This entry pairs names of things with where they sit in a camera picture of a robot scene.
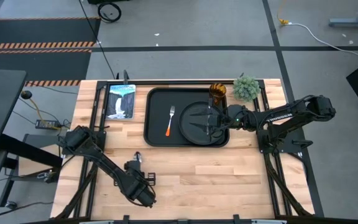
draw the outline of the amber glass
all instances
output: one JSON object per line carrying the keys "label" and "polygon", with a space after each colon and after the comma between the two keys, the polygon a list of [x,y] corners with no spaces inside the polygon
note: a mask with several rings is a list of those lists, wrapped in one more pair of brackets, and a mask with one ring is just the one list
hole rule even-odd
{"label": "amber glass", "polygon": [[217,106],[226,94],[226,87],[222,83],[214,83],[209,87],[209,97],[214,100],[214,104]]}

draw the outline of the black tray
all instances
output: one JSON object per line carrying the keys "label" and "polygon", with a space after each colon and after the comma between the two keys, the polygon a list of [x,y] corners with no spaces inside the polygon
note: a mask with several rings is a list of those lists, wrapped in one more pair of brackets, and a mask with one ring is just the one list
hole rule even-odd
{"label": "black tray", "polygon": [[[147,95],[146,114],[144,121],[144,139],[147,144],[158,147],[199,146],[189,142],[180,132],[179,117],[183,109],[191,103],[208,102],[208,88],[154,88]],[[169,122],[169,111],[175,106],[172,117],[170,136],[166,137]],[[218,106],[227,106],[226,97]],[[225,130],[222,139],[214,144],[199,147],[222,147],[229,141],[229,130]]]}

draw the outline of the concrete floor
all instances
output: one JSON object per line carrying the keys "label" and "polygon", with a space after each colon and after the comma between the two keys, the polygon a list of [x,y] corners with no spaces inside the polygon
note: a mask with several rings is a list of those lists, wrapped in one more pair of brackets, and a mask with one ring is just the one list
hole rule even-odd
{"label": "concrete floor", "polygon": [[[280,45],[320,46],[301,27],[278,26],[279,0],[269,0]],[[85,4],[88,16],[96,6]],[[258,45],[272,46],[262,1],[255,0],[131,0],[118,2],[122,18],[101,24],[103,47]],[[332,17],[355,17],[358,0],[288,0],[281,17],[308,26],[315,35],[334,45],[358,45],[358,29],[328,27]],[[79,17],[74,0],[5,0],[0,17]],[[282,78],[274,51],[108,52],[113,70],[126,69],[135,78],[235,78],[242,72],[256,78]],[[358,219],[358,99],[345,77],[358,67],[358,57],[342,52],[284,52],[284,61],[295,98],[324,95],[337,110],[327,123],[305,126],[314,144],[311,163],[326,217]],[[92,53],[87,79],[111,78],[103,55]],[[56,87],[78,91],[78,87]],[[75,95],[29,88],[41,110],[62,121],[71,119]],[[35,121],[37,115],[22,102],[16,112]],[[17,139],[24,134],[57,134],[40,131],[12,114],[5,133]],[[19,205],[51,202],[55,184],[23,182],[14,185],[10,200]],[[0,223],[46,220],[51,206],[37,205],[0,217]]]}

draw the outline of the wheel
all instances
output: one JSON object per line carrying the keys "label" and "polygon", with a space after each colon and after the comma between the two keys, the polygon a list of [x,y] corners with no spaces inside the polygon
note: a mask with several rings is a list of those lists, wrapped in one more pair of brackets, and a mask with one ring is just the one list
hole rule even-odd
{"label": "wheel", "polygon": [[17,204],[15,202],[7,201],[5,207],[13,210],[17,208]]}

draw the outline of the wooden table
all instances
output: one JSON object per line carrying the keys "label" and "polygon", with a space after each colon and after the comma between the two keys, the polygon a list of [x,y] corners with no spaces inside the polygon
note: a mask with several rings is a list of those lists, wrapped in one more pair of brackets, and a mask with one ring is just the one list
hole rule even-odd
{"label": "wooden table", "polygon": [[[270,107],[284,105],[286,101],[280,80],[264,81]],[[72,128],[77,125],[89,126],[96,82],[81,82]],[[92,220],[122,220],[124,215],[130,215],[131,220],[232,219],[234,214],[239,214],[240,218],[273,218],[264,159],[258,150],[255,133],[231,129],[228,144],[220,148],[162,148],[152,147],[144,141],[146,97],[151,89],[160,86],[209,87],[138,85],[134,119],[106,121],[106,126],[110,128],[106,129],[104,150],[120,167],[131,160],[136,151],[141,152],[142,171],[157,174],[157,185],[154,187],[157,203],[153,208],[129,203],[113,185],[112,178],[99,170]],[[232,86],[226,87],[227,103],[243,105],[234,99]],[[252,103],[245,105],[250,110],[254,109]],[[302,163],[287,154],[282,154],[281,159],[289,190],[307,211],[313,213]],[[58,215],[76,192],[82,162],[82,157],[76,157],[60,173],[51,217]],[[277,186],[276,189],[280,211],[284,214],[282,196]],[[81,215],[85,214],[86,199],[87,192],[83,197]]]}

